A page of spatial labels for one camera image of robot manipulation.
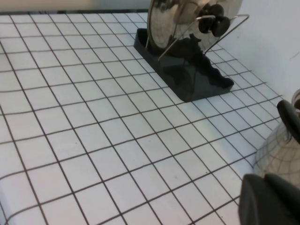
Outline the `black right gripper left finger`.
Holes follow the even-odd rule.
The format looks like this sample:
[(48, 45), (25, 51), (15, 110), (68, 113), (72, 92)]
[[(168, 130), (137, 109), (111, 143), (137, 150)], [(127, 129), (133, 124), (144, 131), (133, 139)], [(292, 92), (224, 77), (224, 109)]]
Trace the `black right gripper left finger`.
[(274, 225), (277, 199), (274, 191), (260, 176), (246, 174), (242, 180), (239, 218), (242, 225)]

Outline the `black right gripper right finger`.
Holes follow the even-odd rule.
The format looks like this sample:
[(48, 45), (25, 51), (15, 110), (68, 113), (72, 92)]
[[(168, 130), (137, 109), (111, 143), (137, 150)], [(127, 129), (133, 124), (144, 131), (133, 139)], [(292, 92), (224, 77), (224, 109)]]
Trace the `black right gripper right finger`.
[(300, 223), (300, 189), (278, 175), (268, 173), (265, 181), (277, 194), (280, 201), (287, 207), (293, 217)]

